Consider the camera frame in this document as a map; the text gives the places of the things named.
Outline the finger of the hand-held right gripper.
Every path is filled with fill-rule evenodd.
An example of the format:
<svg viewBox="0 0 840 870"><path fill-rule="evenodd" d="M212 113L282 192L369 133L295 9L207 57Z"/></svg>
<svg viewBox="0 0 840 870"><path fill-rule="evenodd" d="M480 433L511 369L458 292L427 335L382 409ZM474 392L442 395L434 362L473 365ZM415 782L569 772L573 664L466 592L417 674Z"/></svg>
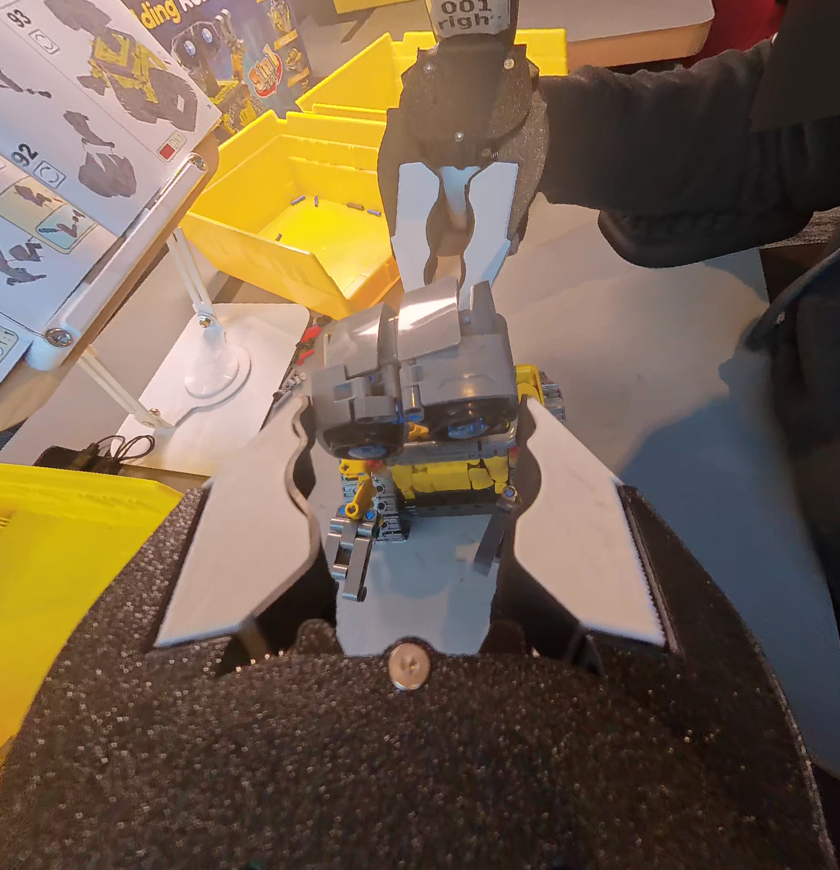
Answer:
<svg viewBox="0 0 840 870"><path fill-rule="evenodd" d="M441 181L425 164L401 164L391 247L407 294L426 286L434 274L428 226L441 194Z"/></svg>
<svg viewBox="0 0 840 870"><path fill-rule="evenodd" d="M467 202L473 231L462 256L464 278L458 310L469 309L472 286L494 283L511 249L510 220L517 175L517 164L494 162L469 180Z"/></svg>

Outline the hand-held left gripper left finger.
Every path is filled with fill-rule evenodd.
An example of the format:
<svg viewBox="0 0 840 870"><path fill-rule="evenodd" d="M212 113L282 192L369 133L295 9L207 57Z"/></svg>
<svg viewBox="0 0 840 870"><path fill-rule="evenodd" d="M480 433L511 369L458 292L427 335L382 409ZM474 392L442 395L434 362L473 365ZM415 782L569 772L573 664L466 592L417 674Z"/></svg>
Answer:
<svg viewBox="0 0 840 870"><path fill-rule="evenodd" d="M308 408L306 395L285 396L208 482L155 647L236 632L312 566L319 527L294 481L309 446L301 421Z"/></svg>

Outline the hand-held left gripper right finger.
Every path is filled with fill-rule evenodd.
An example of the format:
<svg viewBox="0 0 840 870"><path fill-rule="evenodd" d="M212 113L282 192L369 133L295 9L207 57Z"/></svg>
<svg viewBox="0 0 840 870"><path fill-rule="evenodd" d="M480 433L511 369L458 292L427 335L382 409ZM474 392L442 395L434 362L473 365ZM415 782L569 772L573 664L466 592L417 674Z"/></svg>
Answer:
<svg viewBox="0 0 840 870"><path fill-rule="evenodd" d="M578 629L666 646L620 480L533 397L523 399L518 435L517 566Z"/></svg>

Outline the grey motor block assembly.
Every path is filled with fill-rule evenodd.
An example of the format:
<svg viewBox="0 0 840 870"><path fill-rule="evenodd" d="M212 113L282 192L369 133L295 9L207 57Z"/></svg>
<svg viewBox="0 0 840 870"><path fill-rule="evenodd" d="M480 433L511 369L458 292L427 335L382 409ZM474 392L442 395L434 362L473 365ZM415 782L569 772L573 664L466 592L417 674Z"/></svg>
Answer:
<svg viewBox="0 0 840 870"><path fill-rule="evenodd" d="M491 286L455 277L324 327L309 376L317 441L390 463L502 455L519 411L508 326Z"/></svg>

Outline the yellow tracked toy robot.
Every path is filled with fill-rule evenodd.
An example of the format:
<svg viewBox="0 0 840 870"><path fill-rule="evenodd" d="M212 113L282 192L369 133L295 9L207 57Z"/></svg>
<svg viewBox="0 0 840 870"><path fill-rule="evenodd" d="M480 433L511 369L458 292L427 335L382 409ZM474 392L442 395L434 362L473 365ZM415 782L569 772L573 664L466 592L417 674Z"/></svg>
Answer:
<svg viewBox="0 0 840 870"><path fill-rule="evenodd" d="M330 520L325 550L346 599L364 601L377 540L406 540L410 522L420 516L491 514L501 498L516 498L515 420L498 434L469 425L461 440L434 440L421 423L409 429L400 455L339 461L342 504Z"/></svg>

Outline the yellow plastic parts bin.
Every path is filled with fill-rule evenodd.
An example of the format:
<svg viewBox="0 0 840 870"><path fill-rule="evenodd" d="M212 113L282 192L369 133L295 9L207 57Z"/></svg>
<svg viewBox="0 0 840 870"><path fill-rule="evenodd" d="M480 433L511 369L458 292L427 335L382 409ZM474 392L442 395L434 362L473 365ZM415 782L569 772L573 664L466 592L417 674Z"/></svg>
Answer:
<svg viewBox="0 0 840 870"><path fill-rule="evenodd" d="M527 58L542 76L567 74L566 29L519 29L516 42L526 46ZM311 88L297 105L306 113L382 120L399 103L404 71L419 50L434 43L430 31L408 31L402 40L384 34Z"/></svg>
<svg viewBox="0 0 840 870"><path fill-rule="evenodd" d="M0 749L80 619L181 497L151 480L0 464Z"/></svg>
<svg viewBox="0 0 840 870"><path fill-rule="evenodd" d="M377 180L384 128L384 119L267 112L221 145L184 233L220 271L333 319L377 304L399 280Z"/></svg>

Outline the white book stand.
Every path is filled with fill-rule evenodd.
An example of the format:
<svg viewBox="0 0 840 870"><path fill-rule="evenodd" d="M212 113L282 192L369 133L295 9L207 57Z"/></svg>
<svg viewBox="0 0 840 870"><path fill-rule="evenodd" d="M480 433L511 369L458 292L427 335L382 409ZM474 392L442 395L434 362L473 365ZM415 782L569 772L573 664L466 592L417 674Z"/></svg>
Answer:
<svg viewBox="0 0 840 870"><path fill-rule="evenodd" d="M142 425L171 430L193 411L234 396L251 373L251 357L227 338L225 326L200 277L179 222L217 169L211 136L179 164L125 233L77 281L63 282L56 301L35 300L31 314L8 314L0 306L0 431L38 411L80 363ZM195 310L183 369L184 382L172 404L144 406L102 365L90 344L131 295L164 245Z"/></svg>

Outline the instruction booklet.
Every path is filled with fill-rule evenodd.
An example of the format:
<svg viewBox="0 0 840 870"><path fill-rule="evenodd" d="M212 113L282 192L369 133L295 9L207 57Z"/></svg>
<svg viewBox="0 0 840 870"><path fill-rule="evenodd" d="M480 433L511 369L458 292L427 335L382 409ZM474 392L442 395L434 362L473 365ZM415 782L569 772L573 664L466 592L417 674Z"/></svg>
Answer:
<svg viewBox="0 0 840 870"><path fill-rule="evenodd" d="M202 180L219 119L123 2L0 1L0 386L78 347Z"/></svg>

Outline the grey desk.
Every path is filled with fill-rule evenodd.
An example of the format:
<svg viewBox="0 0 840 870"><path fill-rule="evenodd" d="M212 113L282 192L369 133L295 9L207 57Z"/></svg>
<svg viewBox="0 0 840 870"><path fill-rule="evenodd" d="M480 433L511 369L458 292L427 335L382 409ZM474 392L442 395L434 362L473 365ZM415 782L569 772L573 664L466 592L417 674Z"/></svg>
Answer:
<svg viewBox="0 0 840 870"><path fill-rule="evenodd" d="M569 428L635 486L751 626L815 758L840 774L840 645L824 577L792 494L767 404L768 360L741 346L766 306L757 251L650 270L622 261L596 213L534 201L528 230L496 281L514 354L561 388ZM193 310L165 255L95 344L138 396ZM125 415L81 369L0 452L31 464L45 448L80 448ZM351 654L419 636L445 652L474 651L494 571L469 557L482 520L430 520L399 546L372 553L368 598L339 600L338 636ZM452 564L427 551L433 525Z"/></svg>

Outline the scattered small building pins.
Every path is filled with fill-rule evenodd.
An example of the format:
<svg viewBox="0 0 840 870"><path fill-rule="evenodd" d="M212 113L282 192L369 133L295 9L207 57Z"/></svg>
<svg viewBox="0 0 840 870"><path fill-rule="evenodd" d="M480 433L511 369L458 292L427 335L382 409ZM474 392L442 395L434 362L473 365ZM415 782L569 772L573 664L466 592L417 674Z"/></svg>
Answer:
<svg viewBox="0 0 840 870"><path fill-rule="evenodd" d="M327 325L328 318L316 317L311 318L307 324L304 333L298 343L295 345L295 351L288 365L287 371L283 380L273 394L273 401L277 403L285 395L298 389L306 379L304 362L311 358L315 352L315 344L317 337Z"/></svg>

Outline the white side table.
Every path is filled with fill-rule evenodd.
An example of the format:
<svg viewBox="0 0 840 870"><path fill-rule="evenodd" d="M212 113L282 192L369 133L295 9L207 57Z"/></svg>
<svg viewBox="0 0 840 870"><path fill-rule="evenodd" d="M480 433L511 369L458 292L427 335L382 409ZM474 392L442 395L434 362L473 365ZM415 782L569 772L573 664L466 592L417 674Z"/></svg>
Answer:
<svg viewBox="0 0 840 870"><path fill-rule="evenodd" d="M568 2L567 62L617 67L697 54L715 18L711 1Z"/></svg>

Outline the blue robot kit box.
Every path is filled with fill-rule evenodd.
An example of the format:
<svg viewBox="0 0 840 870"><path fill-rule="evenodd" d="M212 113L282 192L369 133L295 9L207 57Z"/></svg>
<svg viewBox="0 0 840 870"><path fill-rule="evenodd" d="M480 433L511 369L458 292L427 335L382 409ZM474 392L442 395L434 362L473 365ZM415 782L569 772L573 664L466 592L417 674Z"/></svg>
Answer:
<svg viewBox="0 0 840 870"><path fill-rule="evenodd" d="M220 142L267 111L284 117L310 67L288 1L126 1L222 113Z"/></svg>

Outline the red beanbag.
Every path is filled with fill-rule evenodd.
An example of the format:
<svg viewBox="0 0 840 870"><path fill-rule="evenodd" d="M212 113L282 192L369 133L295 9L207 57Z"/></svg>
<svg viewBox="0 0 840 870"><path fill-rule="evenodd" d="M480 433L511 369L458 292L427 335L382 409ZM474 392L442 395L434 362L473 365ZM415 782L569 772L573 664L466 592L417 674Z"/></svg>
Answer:
<svg viewBox="0 0 840 870"><path fill-rule="evenodd" d="M713 1L715 16L703 48L684 64L691 66L728 49L750 49L779 28L786 2Z"/></svg>

